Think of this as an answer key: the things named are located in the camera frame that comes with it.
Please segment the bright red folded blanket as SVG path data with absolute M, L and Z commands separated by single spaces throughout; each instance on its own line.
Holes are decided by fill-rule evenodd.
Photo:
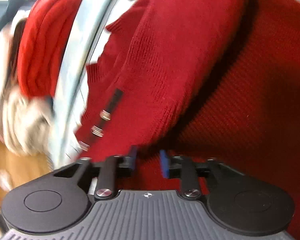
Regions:
M 82 0 L 38 0 L 26 20 L 17 59 L 23 96 L 53 97 L 63 54 Z

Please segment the dark red knit sweater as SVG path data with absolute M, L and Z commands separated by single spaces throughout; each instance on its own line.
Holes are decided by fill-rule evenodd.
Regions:
M 214 157 L 285 189 L 300 239 L 300 2 L 137 0 L 87 66 L 82 157 L 138 147 L 126 189 L 174 189 L 159 151 Z

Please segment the cream folded blanket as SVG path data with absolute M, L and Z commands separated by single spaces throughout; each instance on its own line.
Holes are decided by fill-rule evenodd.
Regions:
M 48 154 L 53 124 L 52 99 L 28 99 L 18 85 L 0 99 L 0 141 L 16 155 Z

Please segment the wooden bed frame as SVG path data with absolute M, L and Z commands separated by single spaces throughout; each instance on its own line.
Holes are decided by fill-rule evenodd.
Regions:
M 45 154 L 16 155 L 0 142 L 0 207 L 9 191 L 50 171 Z

